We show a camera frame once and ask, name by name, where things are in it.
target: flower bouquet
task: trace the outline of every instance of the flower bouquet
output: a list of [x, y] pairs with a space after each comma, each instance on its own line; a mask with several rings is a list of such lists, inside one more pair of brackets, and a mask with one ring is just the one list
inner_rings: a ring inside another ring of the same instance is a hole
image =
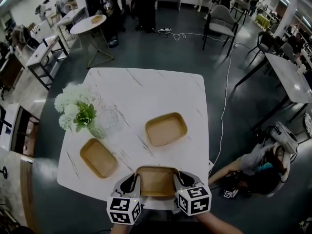
[[92, 93], [83, 84], [69, 85], [63, 89], [63, 93], [55, 98], [55, 109], [60, 116], [58, 122], [64, 130], [71, 129], [76, 125], [76, 132], [87, 128], [89, 132], [99, 139], [104, 139], [106, 133], [104, 128], [96, 122], [96, 110], [92, 104]]

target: glass vase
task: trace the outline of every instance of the glass vase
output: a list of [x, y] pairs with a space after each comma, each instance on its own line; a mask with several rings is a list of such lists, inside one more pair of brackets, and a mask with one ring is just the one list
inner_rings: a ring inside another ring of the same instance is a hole
[[95, 138], [105, 139], [107, 136], [104, 127], [102, 127], [102, 125], [99, 123], [99, 121], [97, 121], [96, 118], [89, 123], [87, 129]]

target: round white table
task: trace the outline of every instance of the round white table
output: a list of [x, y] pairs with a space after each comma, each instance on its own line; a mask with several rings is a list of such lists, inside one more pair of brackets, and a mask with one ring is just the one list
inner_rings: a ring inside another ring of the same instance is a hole
[[[100, 26], [106, 21], [107, 18], [106, 18], [105, 15], [101, 15], [101, 16], [102, 16], [102, 19], [101, 19], [99, 22], [97, 22], [97, 23], [92, 23], [92, 22], [91, 22], [91, 20], [94, 19], [94, 18], [97, 17], [97, 16], [92, 16], [92, 17], [88, 17], [88, 18], [85, 18], [85, 19], [81, 20], [80, 22], [78, 22], [77, 24], [75, 24], [75, 25], [72, 27], [70, 33], [71, 33], [72, 35], [80, 35], [80, 34], [83, 34], [83, 33], [88, 32], [88, 31], [91, 31], [91, 30], [94, 30], [94, 29], [98, 29], [98, 30], [101, 32], [101, 34], [102, 34], [102, 36], [103, 36], [103, 38], [104, 38], [104, 41], [105, 41], [105, 43], [106, 43], [106, 45], [107, 45], [107, 48], [110, 49], [109, 46], [108, 46], [108, 44], [107, 44], [107, 41], [106, 41], [106, 39], [105, 39], [105, 36], [104, 36], [104, 34], [103, 34], [103, 32], [102, 32], [102, 29], [101, 29], [101, 27], [100, 27]], [[91, 34], [94, 35], [94, 36], [96, 37], [96, 32], [95, 32], [95, 31], [91, 31]], [[89, 61], [89, 63], [88, 63], [88, 69], [90, 69], [90, 68], [92, 68], [93, 66], [96, 66], [96, 65], [98, 65], [98, 64], [100, 64], [100, 63], [103, 63], [103, 62], [106, 62], [106, 61], [109, 61], [109, 60], [114, 59], [114, 57], [113, 57], [112, 54], [105, 53], [104, 51], [98, 49], [98, 48], [96, 47], [96, 44], [94, 44], [94, 43], [92, 42], [92, 38], [90, 38], [90, 43], [96, 48], [97, 52], [96, 52], [96, 53], [93, 55], [93, 57], [90, 59], [90, 61]], [[105, 55], [109, 56], [110, 58], [109, 58], [109, 59], [106, 59], [106, 60], [104, 60], [104, 61], [95, 63], [95, 64], [91, 64], [91, 63], [92, 63], [92, 60], [96, 57], [96, 55], [97, 55], [98, 53], [105, 54]]]

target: wooden tray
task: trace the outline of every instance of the wooden tray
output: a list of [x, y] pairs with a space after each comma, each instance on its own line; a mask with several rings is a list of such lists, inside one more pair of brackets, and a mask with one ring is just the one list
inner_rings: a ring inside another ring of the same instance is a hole
[[149, 120], [145, 130], [153, 146], [162, 146], [187, 134], [187, 126], [181, 114], [170, 113]]
[[173, 174], [178, 170], [170, 167], [142, 166], [136, 170], [141, 178], [141, 195], [167, 197], [175, 195]]
[[116, 158], [96, 138], [88, 140], [82, 147], [80, 157], [100, 178], [109, 177], [118, 166]]
[[91, 23], [92, 24], [96, 24], [98, 23], [99, 21], [101, 21], [103, 18], [103, 15], [97, 15], [96, 17], [94, 17], [93, 19], [91, 19]]

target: dark gray floor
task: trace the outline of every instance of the dark gray floor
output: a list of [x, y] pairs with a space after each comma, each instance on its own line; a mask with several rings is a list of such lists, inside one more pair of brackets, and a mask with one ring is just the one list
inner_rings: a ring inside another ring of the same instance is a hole
[[[190, 8], [181, 8], [180, 12], [161, 8], [157, 11], [157, 27], [171, 27], [174, 33], [202, 34], [204, 15]], [[214, 162], [219, 151], [220, 117], [229, 65], [229, 58], [223, 60], [229, 44], [222, 51], [221, 42], [208, 39], [206, 49], [202, 51], [201, 36], [187, 35], [186, 39], [175, 41], [173, 36], [165, 39], [156, 34], [136, 32], [136, 24], [136, 21], [127, 19], [127, 31], [119, 34], [120, 45], [113, 49], [116, 59], [102, 67], [150, 68], [203, 75], [209, 118], [210, 160]], [[252, 48], [256, 45], [259, 31], [258, 26], [247, 18], [236, 41]], [[68, 58], [64, 60], [40, 119], [33, 168], [34, 204], [39, 228], [45, 234], [92, 234], [111, 227], [105, 202], [64, 188], [56, 181], [64, 131], [58, 124], [59, 114], [54, 109], [54, 98], [69, 82], [83, 82], [87, 74], [88, 58], [93, 50], [88, 47], [85, 39], [82, 39], [82, 45], [83, 49], [79, 50], [77, 41]], [[214, 172], [251, 151], [255, 139], [250, 128], [285, 95], [282, 87], [275, 88], [278, 79], [274, 75], [263, 75], [263, 70], [232, 92], [234, 85], [261, 60], [258, 57], [253, 66], [248, 68], [247, 64], [254, 57], [254, 53], [247, 56], [248, 50], [247, 47], [239, 45], [232, 52], [222, 153]], [[286, 120], [294, 114], [293, 111], [294, 108], [281, 110], [269, 123], [280, 120], [286, 124]], [[302, 131], [299, 127], [301, 120], [302, 118], [287, 125], [292, 131], [299, 133]], [[218, 190], [214, 190], [212, 212], [247, 234], [286, 233], [299, 222], [310, 202], [310, 150], [311, 143], [306, 142], [292, 164], [288, 182], [272, 198], [253, 196], [249, 199], [238, 197], [228, 200], [218, 196]]]

